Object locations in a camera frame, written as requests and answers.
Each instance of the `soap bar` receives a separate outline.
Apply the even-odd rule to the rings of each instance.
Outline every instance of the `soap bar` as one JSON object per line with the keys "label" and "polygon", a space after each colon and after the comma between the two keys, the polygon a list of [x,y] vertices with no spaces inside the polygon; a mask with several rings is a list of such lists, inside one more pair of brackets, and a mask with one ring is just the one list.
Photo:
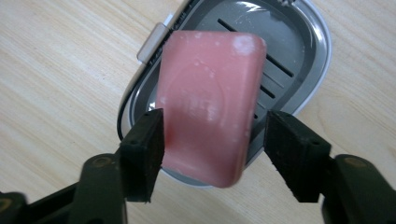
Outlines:
{"label": "soap bar", "polygon": [[265,55],[265,42],[252,34],[171,34],[155,102],[164,115],[163,167],[218,188],[238,181]]}

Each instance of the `gray soap dish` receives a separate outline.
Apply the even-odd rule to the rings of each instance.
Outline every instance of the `gray soap dish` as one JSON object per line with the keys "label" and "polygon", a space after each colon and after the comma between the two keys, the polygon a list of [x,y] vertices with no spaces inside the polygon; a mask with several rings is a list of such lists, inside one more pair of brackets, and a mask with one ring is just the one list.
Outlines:
{"label": "gray soap dish", "polygon": [[[329,30],[307,0],[296,0],[288,7],[277,0],[190,0],[171,28],[158,25],[140,50],[138,58],[145,66],[122,98],[118,119],[120,139],[141,115],[155,106],[162,46],[174,30],[248,32],[266,41],[268,55],[247,165],[262,152],[267,110],[296,114],[302,109],[324,78],[332,54]],[[179,173],[164,171],[183,183],[207,186]]]}

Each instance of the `wooden table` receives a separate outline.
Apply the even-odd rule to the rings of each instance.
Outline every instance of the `wooden table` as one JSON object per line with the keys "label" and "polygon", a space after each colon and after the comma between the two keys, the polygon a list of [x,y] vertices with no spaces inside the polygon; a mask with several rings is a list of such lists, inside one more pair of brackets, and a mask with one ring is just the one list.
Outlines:
{"label": "wooden table", "polygon": [[[332,64],[298,118],[376,165],[396,188],[396,1],[319,1]],[[120,98],[139,48],[182,0],[0,2],[0,190],[29,202],[78,180],[89,157],[118,147]],[[230,189],[194,189],[160,174],[130,223],[322,223],[265,154]]]}

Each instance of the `soap dish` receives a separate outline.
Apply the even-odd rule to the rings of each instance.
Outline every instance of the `soap dish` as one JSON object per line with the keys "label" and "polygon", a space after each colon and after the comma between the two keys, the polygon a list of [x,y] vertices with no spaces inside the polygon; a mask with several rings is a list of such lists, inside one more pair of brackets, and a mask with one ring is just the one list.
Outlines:
{"label": "soap dish", "polygon": [[[326,23],[307,0],[296,0],[289,6],[277,0],[186,1],[168,26],[162,23],[156,26],[137,55],[143,65],[121,100],[117,123],[120,139],[141,115],[155,107],[162,46],[174,30],[246,32],[266,41],[267,58],[246,166],[262,152],[266,112],[300,111],[323,80],[332,54]],[[179,173],[164,171],[185,184],[207,186]]]}

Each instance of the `pink soap bar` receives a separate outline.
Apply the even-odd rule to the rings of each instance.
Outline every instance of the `pink soap bar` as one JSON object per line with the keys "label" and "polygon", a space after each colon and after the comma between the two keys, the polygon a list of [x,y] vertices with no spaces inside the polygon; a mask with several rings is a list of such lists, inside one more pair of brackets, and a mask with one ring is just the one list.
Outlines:
{"label": "pink soap bar", "polygon": [[172,33],[155,103],[164,114],[163,167],[218,188],[238,181],[265,55],[252,34]]}

